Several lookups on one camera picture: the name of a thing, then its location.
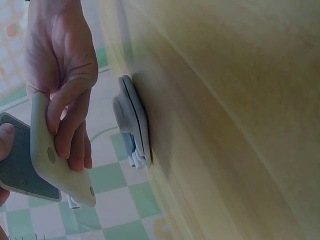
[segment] round indentation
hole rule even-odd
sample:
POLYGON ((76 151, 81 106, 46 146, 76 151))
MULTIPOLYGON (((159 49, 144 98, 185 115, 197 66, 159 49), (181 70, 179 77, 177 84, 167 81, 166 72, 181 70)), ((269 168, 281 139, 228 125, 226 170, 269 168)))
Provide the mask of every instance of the round indentation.
POLYGON ((92 196, 95 196, 95 192, 94 192, 94 189, 92 188, 92 186, 90 186, 90 192, 91 192, 92 196))
POLYGON ((55 155, 55 152, 54 150, 51 148, 51 147, 48 147, 48 157, 49 157, 49 160, 52 164, 55 164, 56 162, 56 155, 55 155))

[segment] white device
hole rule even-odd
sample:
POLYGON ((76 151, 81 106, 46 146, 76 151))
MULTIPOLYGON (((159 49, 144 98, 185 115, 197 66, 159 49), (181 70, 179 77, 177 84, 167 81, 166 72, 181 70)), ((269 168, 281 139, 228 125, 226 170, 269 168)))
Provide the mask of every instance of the white device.
POLYGON ((47 127, 46 112, 50 100, 41 92, 33 95, 30 127, 30 156, 36 173, 75 202, 94 207, 96 197, 87 169, 78 173, 70 169, 68 161, 60 158, 55 137, 47 127))

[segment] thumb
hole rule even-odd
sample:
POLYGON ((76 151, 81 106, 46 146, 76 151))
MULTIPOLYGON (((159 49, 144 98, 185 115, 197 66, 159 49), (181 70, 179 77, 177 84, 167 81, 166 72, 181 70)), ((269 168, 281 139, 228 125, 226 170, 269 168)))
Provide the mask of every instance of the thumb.
POLYGON ((10 123, 4 123, 0 126, 0 160, 5 159, 14 144, 15 128, 10 123))

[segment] gray device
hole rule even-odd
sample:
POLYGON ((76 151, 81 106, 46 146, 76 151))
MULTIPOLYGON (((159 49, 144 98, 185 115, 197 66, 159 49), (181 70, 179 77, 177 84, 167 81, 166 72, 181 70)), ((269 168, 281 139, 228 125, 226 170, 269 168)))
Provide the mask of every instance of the gray device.
POLYGON ((60 202, 60 190, 41 178, 33 167, 30 126, 6 112, 0 114, 0 125, 4 123, 14 126, 15 137, 10 154, 0 161, 0 187, 19 194, 60 202))

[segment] hand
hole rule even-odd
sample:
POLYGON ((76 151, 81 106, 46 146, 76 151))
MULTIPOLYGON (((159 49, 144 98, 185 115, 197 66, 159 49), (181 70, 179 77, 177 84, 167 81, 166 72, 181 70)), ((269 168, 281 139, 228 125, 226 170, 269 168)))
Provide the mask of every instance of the hand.
MULTIPOLYGON (((15 138, 15 129, 9 123, 0 126, 0 161, 5 159, 12 148, 15 138)), ((0 206, 8 199, 10 192, 0 187, 0 206)), ((4 230, 0 227, 0 240, 8 239, 4 230)))
POLYGON ((58 155, 75 172, 92 168, 86 116, 98 63, 80 0, 30 1, 24 63, 28 95, 51 100, 46 123, 58 155))

